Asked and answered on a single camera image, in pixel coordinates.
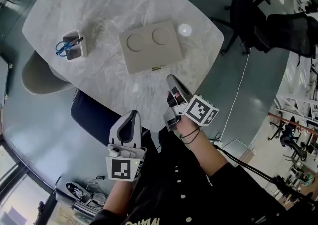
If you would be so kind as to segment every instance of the floor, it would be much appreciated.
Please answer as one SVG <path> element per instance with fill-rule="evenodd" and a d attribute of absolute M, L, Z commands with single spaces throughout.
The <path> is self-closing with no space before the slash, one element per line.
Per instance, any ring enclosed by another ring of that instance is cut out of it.
<path fill-rule="evenodd" d="M 275 107 L 276 106 L 273 105 L 273 107 L 270 109 L 270 112 L 277 116 L 280 116 Z M 283 113 L 282 116 L 289 120 L 291 118 L 291 115 L 289 113 Z M 302 122 L 301 117 L 295 117 L 295 120 L 299 121 L 301 125 L 306 126 Z M 250 145 L 250 149 L 253 151 L 254 157 L 248 164 L 271 177 L 280 175 L 283 178 L 287 178 L 289 176 L 290 167 L 293 165 L 290 159 L 288 159 L 287 157 L 291 157 L 294 153 L 294 150 L 288 146 L 282 146 L 280 140 L 277 138 L 268 140 L 268 137 L 272 137 L 277 130 L 274 125 L 270 125 L 270 122 L 273 122 L 277 125 L 279 125 L 280 123 L 279 120 L 276 118 L 270 116 L 267 116 L 265 118 L 262 126 L 260 127 Z M 294 136 L 299 137 L 297 140 L 297 144 L 300 145 L 301 142 L 307 143 L 308 138 L 310 137 L 310 133 L 296 129 Z M 273 184 L 269 183 L 267 180 L 256 175 L 255 173 L 250 172 L 249 170 L 247 171 L 256 180 L 256 182 L 259 183 L 260 186 L 262 186 L 270 194 L 274 194 L 277 188 Z"/>
<path fill-rule="evenodd" d="M 189 0 L 207 16 L 225 20 L 229 13 L 223 10 L 231 0 Z M 288 12 L 278 0 L 272 5 L 262 4 L 265 14 Z M 33 96 L 21 84 L 21 71 L 33 49 L 24 38 L 23 23 L 36 0 L 21 0 L 0 11 L 0 51 L 14 64 L 8 81 L 9 100 L 4 108 L 4 137 L 15 152 L 34 172 L 50 186 L 63 174 L 65 181 L 81 182 L 106 174 L 106 147 L 82 129 L 70 116 L 75 89 L 56 94 Z M 225 41 L 231 31 L 218 25 Z M 239 40 L 224 56 L 218 56 L 198 93 L 216 105 L 220 112 L 213 124 L 205 129 L 212 138 L 222 132 L 231 105 L 237 93 L 247 57 L 241 54 Z M 228 119 L 222 142 L 237 138 L 249 144 L 258 132 L 277 93 L 286 66 L 288 52 L 273 49 L 264 54 L 252 50 L 243 81 Z M 242 144 L 228 145 L 236 157 L 245 152 Z M 109 192 L 112 182 L 101 182 Z"/>

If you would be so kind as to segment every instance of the white cable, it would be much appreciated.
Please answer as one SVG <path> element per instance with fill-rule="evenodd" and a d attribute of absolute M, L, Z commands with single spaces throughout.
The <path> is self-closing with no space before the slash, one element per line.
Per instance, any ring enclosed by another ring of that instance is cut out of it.
<path fill-rule="evenodd" d="M 227 144 L 225 144 L 224 146 L 223 146 L 223 149 L 226 147 L 226 146 L 228 146 L 229 144 L 231 144 L 232 142 L 234 142 L 234 141 L 238 141 L 238 142 L 240 142 L 241 144 L 243 144 L 244 146 L 246 146 L 246 148 L 248 148 L 248 146 L 245 144 L 245 143 L 243 143 L 241 140 L 239 140 L 239 139 L 233 139 L 232 141 L 230 141 L 230 142 L 228 142 Z"/>
<path fill-rule="evenodd" d="M 247 56 L 246 64 L 245 64 L 245 67 L 244 67 L 244 70 L 243 70 L 242 79 L 240 80 L 240 83 L 239 83 L 239 85 L 238 85 L 238 91 L 237 91 L 237 93 L 236 93 L 236 95 L 235 95 L 235 98 L 234 98 L 234 101 L 233 101 L 233 103 L 232 103 L 232 106 L 231 106 L 231 109 L 230 109 L 228 118 L 227 118 L 227 120 L 226 120 L 226 122 L 225 122 L 225 125 L 224 125 L 224 128 L 223 128 L 223 130 L 222 130 L 222 134 L 221 134 L 221 137 L 220 137 L 220 141 L 221 141 L 221 139 L 222 139 L 222 137 L 223 137 L 224 130 L 225 130 L 225 128 L 226 128 L 226 126 L 227 126 L 227 123 L 228 123 L 228 120 L 229 120 L 229 118 L 230 118 L 230 115 L 231 115 L 231 112 L 232 112 L 232 109 L 233 109 L 235 100 L 237 99 L 237 96 L 238 96 L 238 93 L 239 93 L 239 88 L 240 88 L 240 85 L 242 84 L 242 81 L 243 81 L 243 78 L 244 78 L 244 74 L 245 74 L 245 70 L 246 70 L 247 63 L 248 63 L 249 55 Z"/>

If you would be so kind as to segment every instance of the bracelet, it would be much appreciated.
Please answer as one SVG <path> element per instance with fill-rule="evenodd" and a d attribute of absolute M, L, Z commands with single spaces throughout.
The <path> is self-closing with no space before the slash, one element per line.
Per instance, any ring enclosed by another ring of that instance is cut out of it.
<path fill-rule="evenodd" d="M 183 136 L 182 134 L 180 135 L 180 137 L 183 139 L 187 136 L 190 136 L 192 133 L 196 132 L 200 127 L 196 128 L 193 132 L 189 133 L 188 135 Z"/>
<path fill-rule="evenodd" d="M 188 145 L 188 144 L 192 143 L 192 142 L 196 139 L 196 137 L 199 135 L 199 133 L 200 133 L 200 129 L 198 130 L 197 134 L 194 136 L 194 138 L 193 138 L 190 142 L 186 143 L 186 142 L 184 142 L 184 141 L 182 140 L 183 143 L 184 143 L 185 145 Z"/>
<path fill-rule="evenodd" d="M 192 139 L 193 136 L 194 136 L 199 130 L 200 130 L 200 129 L 198 129 L 198 128 L 195 129 L 195 131 L 193 131 L 193 132 L 191 132 L 190 134 L 186 135 L 186 136 L 188 136 L 187 138 L 180 135 L 180 139 L 181 139 L 182 141 Z"/>

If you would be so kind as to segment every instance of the gray floor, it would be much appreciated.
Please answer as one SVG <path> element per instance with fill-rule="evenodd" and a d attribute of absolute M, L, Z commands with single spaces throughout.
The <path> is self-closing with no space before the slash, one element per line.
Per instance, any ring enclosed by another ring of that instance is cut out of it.
<path fill-rule="evenodd" d="M 224 20 L 223 10 L 231 0 L 189 0 L 207 16 Z M 278 0 L 261 5 L 265 14 L 283 13 Z M 9 100 L 4 109 L 4 137 L 24 162 L 45 182 L 53 186 L 63 174 L 65 180 L 82 181 L 106 174 L 106 147 L 83 130 L 70 116 L 75 89 L 57 94 L 33 96 L 21 84 L 21 71 L 33 49 L 24 38 L 23 23 L 36 0 L 21 0 L 0 12 L 0 51 L 14 63 L 9 76 Z M 228 42 L 232 31 L 217 25 Z M 205 129 L 210 137 L 224 128 L 237 92 L 247 57 L 241 54 L 239 39 L 224 56 L 218 56 L 198 92 L 216 105 L 220 112 Z M 274 49 L 268 54 L 252 50 L 237 100 L 233 107 L 222 142 L 240 139 L 251 142 L 277 93 L 286 66 L 288 52 Z M 243 145 L 233 143 L 228 150 L 239 157 Z M 102 188 L 109 192 L 111 182 Z"/>

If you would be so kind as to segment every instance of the sleeve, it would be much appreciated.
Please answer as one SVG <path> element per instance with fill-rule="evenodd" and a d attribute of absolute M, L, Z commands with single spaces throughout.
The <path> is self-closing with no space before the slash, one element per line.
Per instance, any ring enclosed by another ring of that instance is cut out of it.
<path fill-rule="evenodd" d="M 125 218 L 125 216 L 103 209 L 95 215 L 90 225 L 120 225 Z"/>
<path fill-rule="evenodd" d="M 246 213 L 248 218 L 257 220 L 286 212 L 241 166 L 227 163 L 209 179 L 218 201 L 227 209 Z"/>

